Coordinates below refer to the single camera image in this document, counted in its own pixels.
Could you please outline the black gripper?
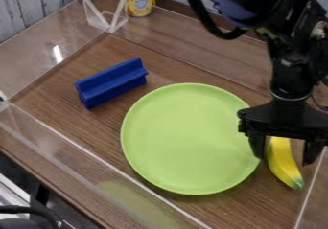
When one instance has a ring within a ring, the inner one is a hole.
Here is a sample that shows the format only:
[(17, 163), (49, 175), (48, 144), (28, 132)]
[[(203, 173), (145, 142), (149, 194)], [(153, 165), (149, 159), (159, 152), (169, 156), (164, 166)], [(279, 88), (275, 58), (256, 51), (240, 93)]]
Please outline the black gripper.
[(236, 112), (238, 131), (248, 137), (255, 158), (265, 155), (265, 136), (302, 139), (305, 141), (302, 165), (311, 164), (328, 140), (328, 114), (313, 109), (303, 101), (271, 100)]

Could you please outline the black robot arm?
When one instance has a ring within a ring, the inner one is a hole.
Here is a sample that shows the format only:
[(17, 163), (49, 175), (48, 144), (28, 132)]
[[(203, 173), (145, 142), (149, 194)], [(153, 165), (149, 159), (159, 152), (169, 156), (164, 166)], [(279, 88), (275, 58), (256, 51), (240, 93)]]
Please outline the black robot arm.
[(328, 146), (328, 106), (309, 106), (313, 89), (328, 86), (328, 13), (315, 0), (211, 0), (234, 25), (222, 31), (200, 0), (187, 0), (207, 32), (232, 40), (254, 31), (266, 42), (271, 61), (271, 101), (243, 108), (238, 131), (248, 137), (252, 155), (263, 156), (269, 136), (305, 142), (302, 163), (314, 162)]

